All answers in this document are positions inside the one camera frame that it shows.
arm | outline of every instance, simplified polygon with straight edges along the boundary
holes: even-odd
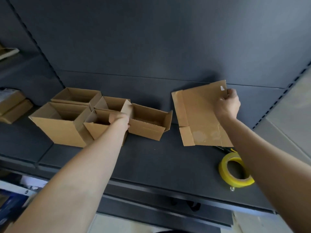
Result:
[[[234,89],[219,99],[215,115],[256,184],[295,232],[311,229],[311,167],[274,147],[236,119],[240,102]]]
[[[109,121],[109,128],[48,182],[10,232],[87,232],[114,170],[129,118],[112,113]]]

hand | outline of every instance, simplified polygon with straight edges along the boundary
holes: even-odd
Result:
[[[128,124],[130,118],[127,114],[121,113],[121,112],[112,112],[109,114],[109,122],[110,124],[114,123],[118,119],[124,121],[127,124],[127,127],[129,128],[130,125]]]
[[[214,106],[214,113],[218,121],[235,118],[238,114],[241,102],[235,89],[228,89],[227,98],[219,98]]]

yellow tape roll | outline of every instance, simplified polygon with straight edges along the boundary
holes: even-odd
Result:
[[[243,167],[245,176],[247,176],[247,178],[238,179],[232,176],[232,174],[228,170],[229,161],[238,162]],[[232,152],[232,153],[227,154],[220,162],[218,169],[219,169],[220,176],[223,178],[223,180],[229,185],[231,185],[232,187],[244,187],[244,186],[251,185],[255,182],[254,179],[249,174],[249,172],[247,171],[247,169],[245,168],[245,165],[238,153]]]

white label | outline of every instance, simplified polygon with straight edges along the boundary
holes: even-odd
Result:
[[[14,94],[15,92],[17,92],[18,90],[15,89],[4,89],[2,91],[0,91],[0,102],[6,100],[7,98],[9,98],[12,94]]]

floor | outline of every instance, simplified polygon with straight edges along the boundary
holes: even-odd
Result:
[[[269,218],[235,212],[233,220],[231,231],[221,229],[221,233],[293,233],[279,216]],[[156,233],[167,230],[118,217],[96,214],[88,233]]]

